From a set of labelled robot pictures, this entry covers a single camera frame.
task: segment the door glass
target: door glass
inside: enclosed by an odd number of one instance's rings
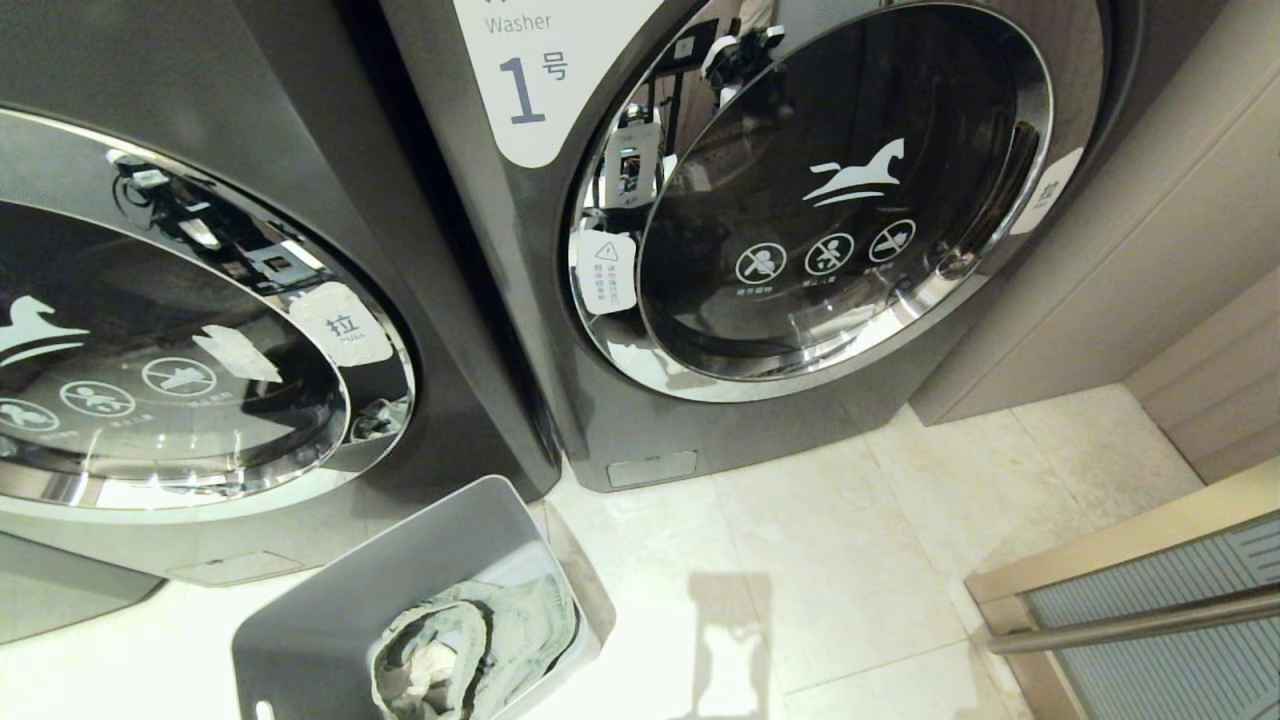
[[[63,214],[0,204],[0,228],[5,462],[238,496],[342,441],[342,380],[262,300],[157,245]]]
[[[908,10],[774,63],[664,179],[639,296],[681,363],[765,379],[754,360],[788,357],[777,374],[805,372],[932,277],[972,269],[1012,209],[1038,137],[1018,120],[1007,45],[1029,45],[978,13]]]

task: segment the tile floor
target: tile floor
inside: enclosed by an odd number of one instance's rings
[[[884,428],[556,512],[617,612],[536,720],[1030,717],[963,579],[1202,487],[1119,386]],[[563,532],[552,523],[556,533]],[[238,623],[308,574],[152,600],[0,647],[0,716],[234,720]]]

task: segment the gray plastic basket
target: gray plastic basket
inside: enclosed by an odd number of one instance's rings
[[[461,580],[511,585],[547,573],[571,587],[511,483],[481,478],[244,620],[232,641],[241,716],[381,720],[370,697],[369,661],[401,611]],[[499,714],[503,720],[522,715],[599,655],[600,639],[573,601],[582,619],[577,637],[547,676]]]

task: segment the washer door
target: washer door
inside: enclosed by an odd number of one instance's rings
[[[0,110],[0,500],[246,503],[404,430],[415,379],[372,297],[175,160]]]
[[[709,3],[602,128],[568,279],[636,382],[740,402],[852,373],[970,297],[1070,179],[1092,0],[867,5]]]

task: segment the front-loading washer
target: front-loading washer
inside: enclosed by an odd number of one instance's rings
[[[1125,105],[1147,38],[1116,19],[1170,13],[381,5],[573,473],[598,491],[887,421]]]
[[[557,482],[349,32],[326,3],[5,8],[0,530],[219,585],[481,475]]]

